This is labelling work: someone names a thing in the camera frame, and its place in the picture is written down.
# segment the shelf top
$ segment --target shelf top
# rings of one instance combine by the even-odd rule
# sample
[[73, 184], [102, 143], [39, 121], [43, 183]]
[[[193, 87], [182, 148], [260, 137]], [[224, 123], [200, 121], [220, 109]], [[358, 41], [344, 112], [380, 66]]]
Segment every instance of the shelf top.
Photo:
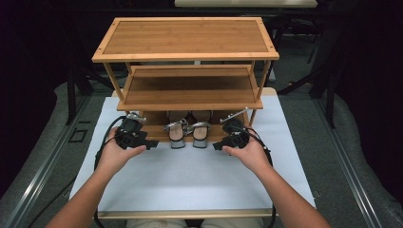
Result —
[[115, 18], [94, 63], [277, 60], [260, 17]]

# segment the white surface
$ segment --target white surface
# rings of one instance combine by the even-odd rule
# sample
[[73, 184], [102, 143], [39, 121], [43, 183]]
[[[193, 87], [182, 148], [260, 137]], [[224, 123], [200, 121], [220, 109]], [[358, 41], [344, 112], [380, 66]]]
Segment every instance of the white surface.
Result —
[[175, 0], [176, 7], [315, 8], [316, 0]]
[[[254, 128], [272, 151], [276, 170], [312, 205], [314, 199], [300, 164], [277, 96], [262, 96]], [[118, 98], [106, 98], [73, 196], [93, 171], [95, 154], [108, 126], [124, 112]], [[99, 212], [231, 210], [271, 208], [272, 202], [255, 175], [238, 159], [214, 150], [172, 150], [161, 143], [131, 159], [107, 186]]]

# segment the wooden shelf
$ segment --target wooden shelf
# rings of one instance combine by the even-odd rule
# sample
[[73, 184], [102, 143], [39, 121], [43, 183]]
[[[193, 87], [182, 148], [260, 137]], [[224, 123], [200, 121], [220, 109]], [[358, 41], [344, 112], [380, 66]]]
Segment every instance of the wooden shelf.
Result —
[[250, 65], [132, 66], [120, 111], [262, 109]]
[[[236, 113], [239, 110], [220, 110], [213, 112], [213, 119], [211, 120], [211, 127], [208, 131], [209, 142], [219, 142], [227, 134], [221, 129], [223, 123], [220, 123], [220, 119], [225, 119], [229, 114]], [[166, 111], [143, 111], [140, 115], [146, 117], [147, 121], [143, 123], [142, 131], [148, 133], [147, 138], [149, 140], [158, 140], [160, 142], [170, 142], [168, 132], [163, 131], [163, 127], [169, 124], [169, 120], [166, 117]], [[248, 116], [246, 113], [236, 117], [243, 121], [245, 124], [249, 124]], [[185, 142], [193, 142], [192, 134], [185, 136]]]

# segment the human hand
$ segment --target human hand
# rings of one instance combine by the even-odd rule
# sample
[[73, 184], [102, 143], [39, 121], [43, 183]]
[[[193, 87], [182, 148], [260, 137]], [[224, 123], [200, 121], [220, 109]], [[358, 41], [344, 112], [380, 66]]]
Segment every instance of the human hand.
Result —
[[127, 161], [146, 150], [145, 145], [132, 149], [122, 149], [114, 139], [117, 127], [110, 130], [107, 138], [111, 139], [104, 146], [102, 156], [95, 171], [103, 172], [108, 177], [113, 177], [127, 163]]
[[231, 156], [235, 156], [255, 174], [258, 171], [268, 167], [272, 167], [264, 153], [263, 147], [253, 137], [249, 137], [249, 143], [242, 149], [233, 148], [230, 146], [223, 146], [222, 150]]

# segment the forearm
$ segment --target forearm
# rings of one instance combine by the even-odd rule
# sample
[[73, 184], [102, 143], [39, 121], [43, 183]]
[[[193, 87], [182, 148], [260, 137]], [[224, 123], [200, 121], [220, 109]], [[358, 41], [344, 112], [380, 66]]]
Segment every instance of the forearm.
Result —
[[272, 167], [256, 173], [285, 227], [330, 227], [326, 219]]
[[89, 227], [111, 177], [94, 172], [47, 227]]

